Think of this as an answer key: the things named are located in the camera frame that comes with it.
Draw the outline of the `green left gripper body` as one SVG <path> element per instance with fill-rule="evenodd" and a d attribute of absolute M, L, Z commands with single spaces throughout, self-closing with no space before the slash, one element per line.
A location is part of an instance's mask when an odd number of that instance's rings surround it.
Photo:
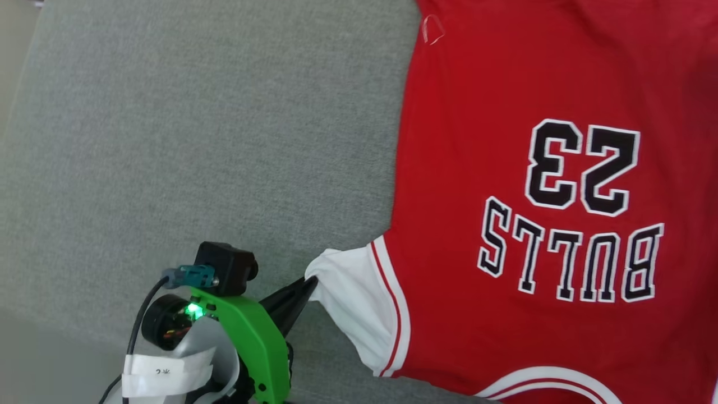
<path fill-rule="evenodd" d="M 231 343 L 223 359 L 238 360 L 238 375 L 231 376 L 218 397 L 206 394 L 196 403 L 287 403 L 292 386 L 294 350 L 266 310 L 244 296 L 216 296 L 193 287 L 191 302 L 215 320 Z"/>

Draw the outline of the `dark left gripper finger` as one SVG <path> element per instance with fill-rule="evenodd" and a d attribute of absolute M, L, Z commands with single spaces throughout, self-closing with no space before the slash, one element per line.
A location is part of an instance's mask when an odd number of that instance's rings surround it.
<path fill-rule="evenodd" d="M 265 297 L 259 304 L 274 324 L 295 324 L 318 284 L 317 279 L 300 278 Z"/>
<path fill-rule="evenodd" d="M 277 327 L 284 338 L 289 335 L 302 314 L 317 284 L 316 278 L 302 278 L 282 289 L 283 297 L 278 309 Z"/>

